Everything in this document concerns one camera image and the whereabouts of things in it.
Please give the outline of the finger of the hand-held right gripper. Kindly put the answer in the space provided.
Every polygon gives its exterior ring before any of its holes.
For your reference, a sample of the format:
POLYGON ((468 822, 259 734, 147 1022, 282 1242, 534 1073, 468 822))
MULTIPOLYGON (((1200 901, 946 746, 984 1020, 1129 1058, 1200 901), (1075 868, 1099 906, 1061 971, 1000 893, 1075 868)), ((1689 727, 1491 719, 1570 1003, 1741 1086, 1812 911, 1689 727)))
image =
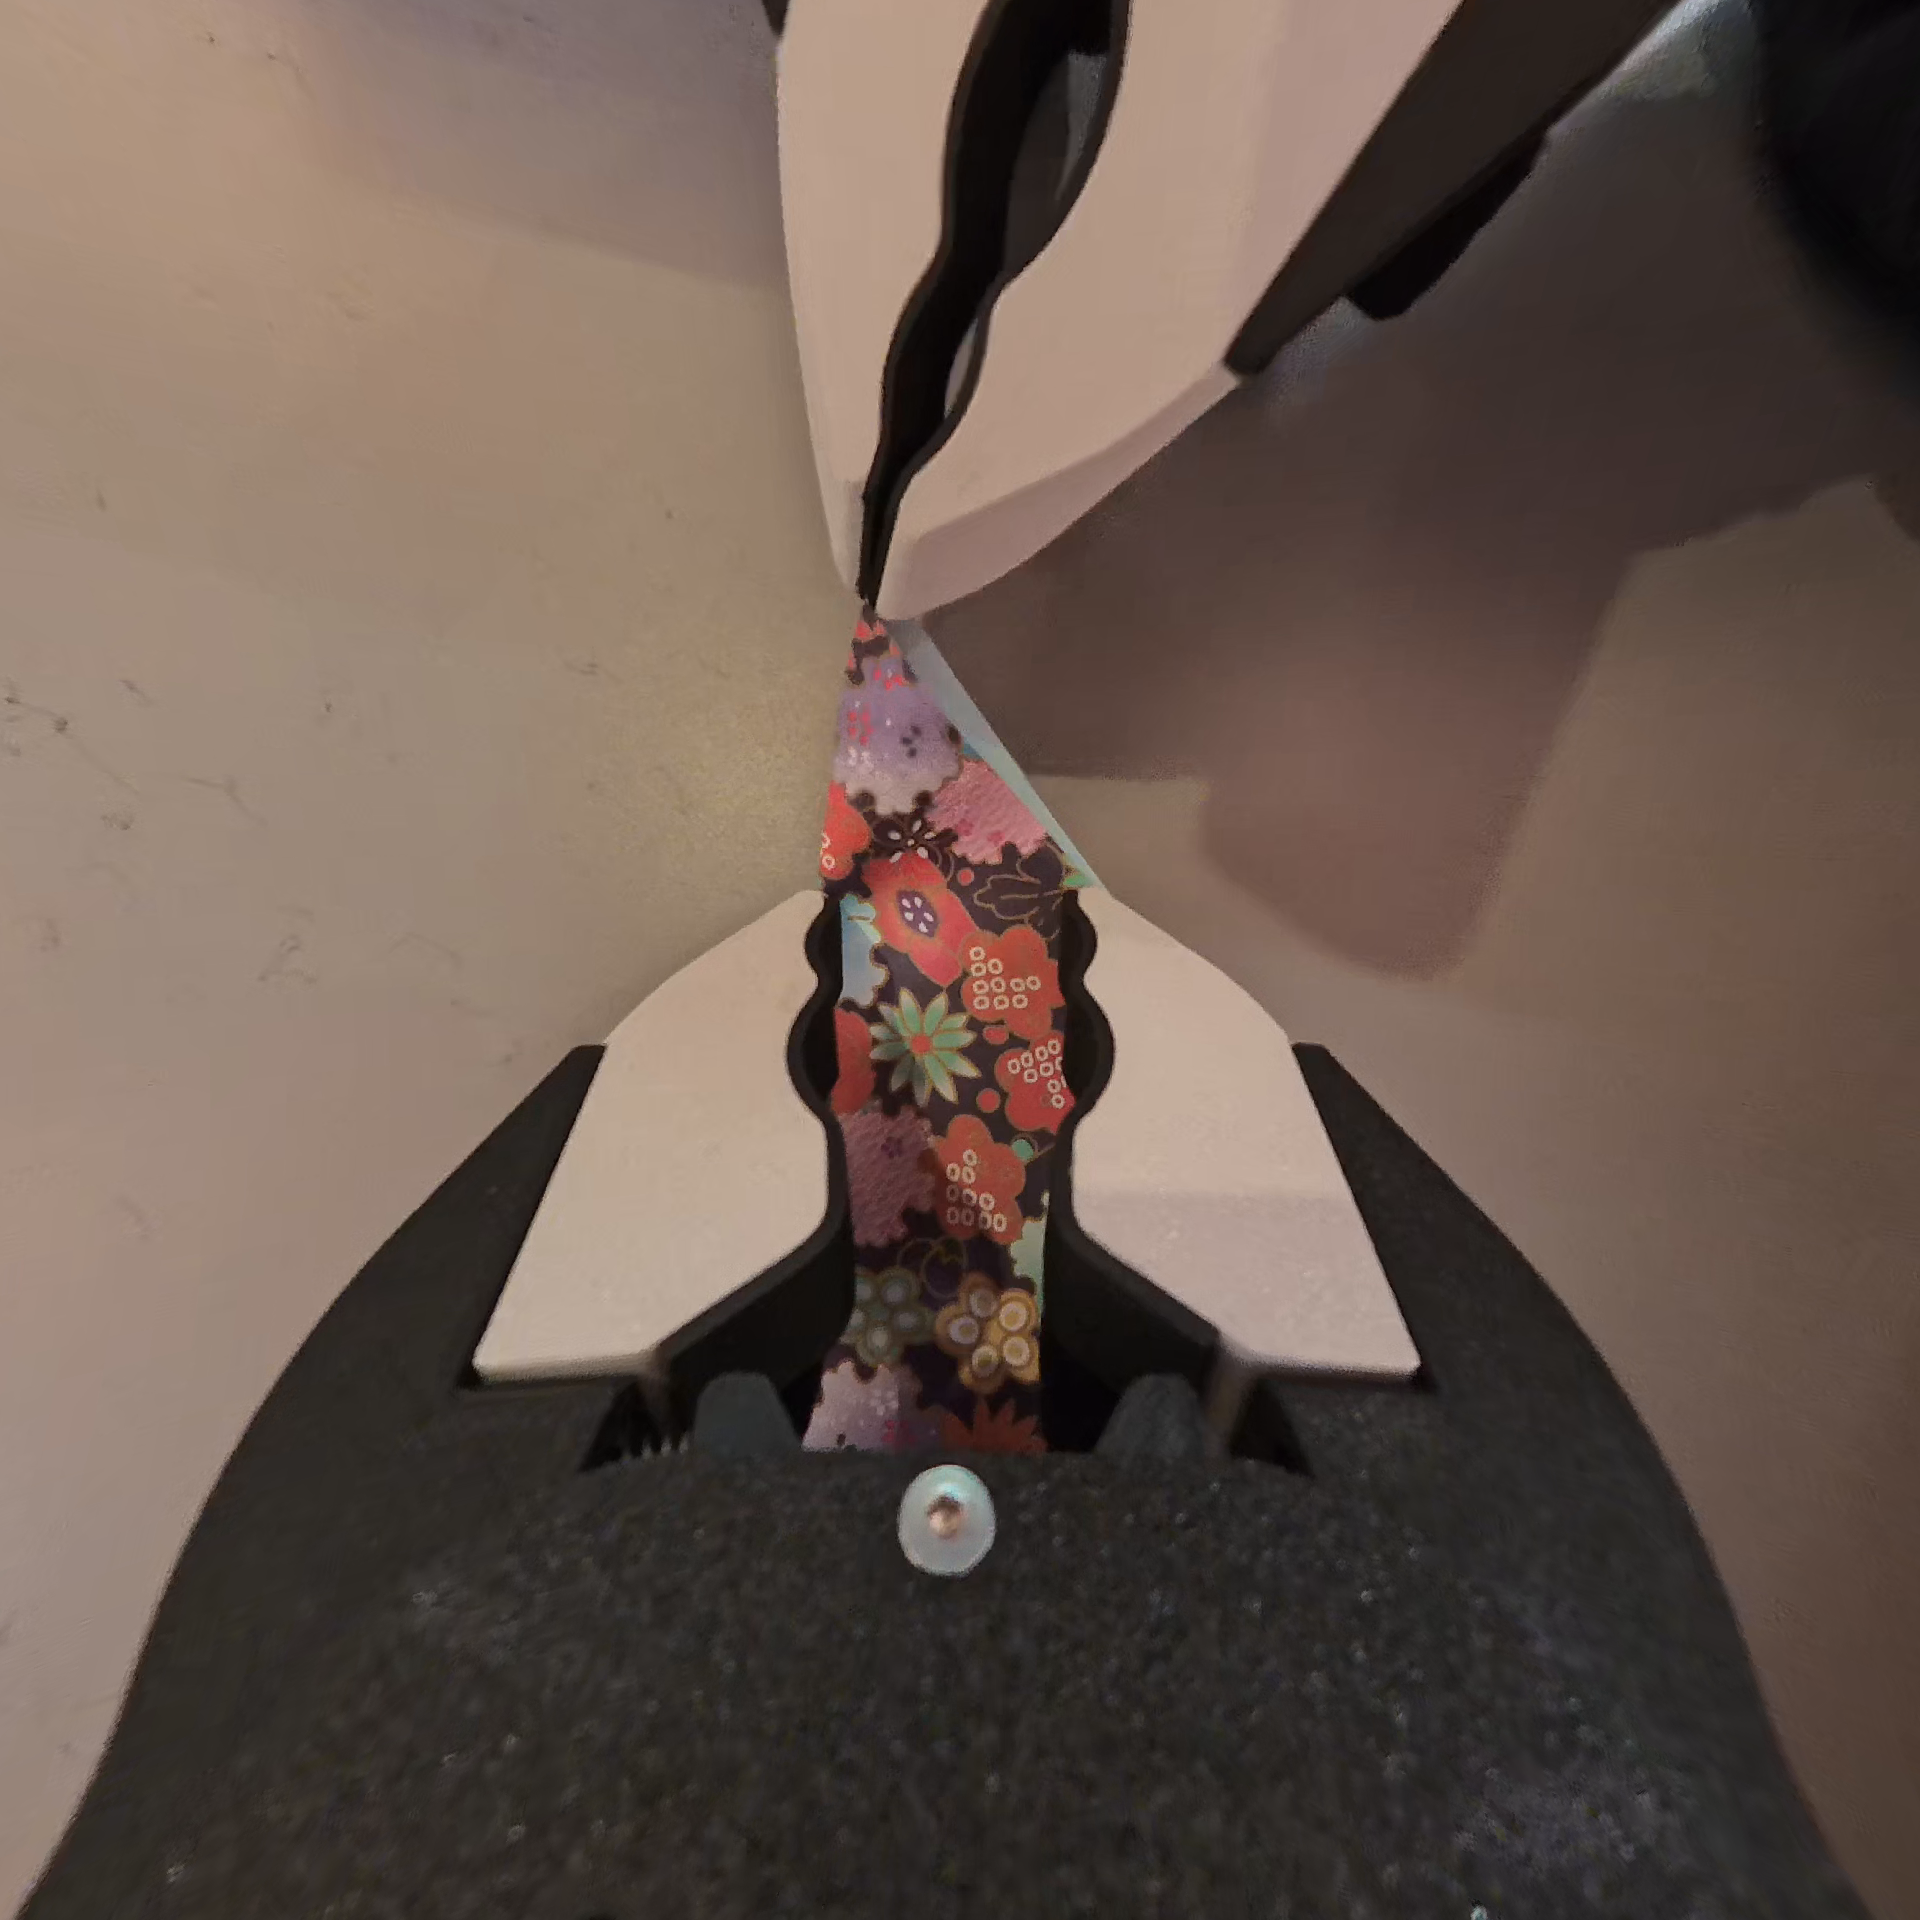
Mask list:
POLYGON ((953 468, 1010 203, 1049 85, 1049 5, 777 6, 785 263, 833 562, 861 602, 953 602, 953 468))
POLYGON ((1027 263, 993 119, 1044 5, 953 74, 941 226, 882 380, 877 613, 995 582, 1218 405, 1233 341, 1457 5, 1122 5, 1088 146, 1027 263))

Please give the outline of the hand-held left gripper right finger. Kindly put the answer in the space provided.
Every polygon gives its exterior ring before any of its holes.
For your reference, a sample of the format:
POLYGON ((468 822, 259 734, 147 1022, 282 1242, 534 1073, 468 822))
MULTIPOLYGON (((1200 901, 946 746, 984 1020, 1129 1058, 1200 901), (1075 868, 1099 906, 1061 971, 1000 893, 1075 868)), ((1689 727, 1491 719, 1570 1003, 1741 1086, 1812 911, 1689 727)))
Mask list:
POLYGON ((1062 1122, 1042 1258, 1052 1450, 1298 1450, 1298 1396, 1425 1387, 1297 1046, 1102 886, 1062 909, 1062 1122))

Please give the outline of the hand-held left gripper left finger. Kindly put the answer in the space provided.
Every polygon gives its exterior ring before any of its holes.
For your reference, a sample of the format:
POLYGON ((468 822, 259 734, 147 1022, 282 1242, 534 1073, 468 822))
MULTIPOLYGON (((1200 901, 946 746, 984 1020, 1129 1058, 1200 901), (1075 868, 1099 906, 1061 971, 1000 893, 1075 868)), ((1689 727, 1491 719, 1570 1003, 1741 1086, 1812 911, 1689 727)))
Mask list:
POLYGON ((838 909, 811 892, 619 1020, 477 1338, 481 1386, 636 1382, 678 1436, 713 1380, 762 1377, 809 1423, 856 1306, 838 990, 838 909))

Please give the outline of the floral origami paper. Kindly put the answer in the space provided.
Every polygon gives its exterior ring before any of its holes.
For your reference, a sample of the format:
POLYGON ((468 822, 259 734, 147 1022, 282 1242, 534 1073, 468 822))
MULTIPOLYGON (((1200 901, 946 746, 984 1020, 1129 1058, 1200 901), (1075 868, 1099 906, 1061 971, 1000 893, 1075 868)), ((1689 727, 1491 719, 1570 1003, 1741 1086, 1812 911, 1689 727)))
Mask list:
POLYGON ((856 1297, 808 1446, 1034 1457, 1088 871, 924 639, 856 623, 824 814, 856 1297))

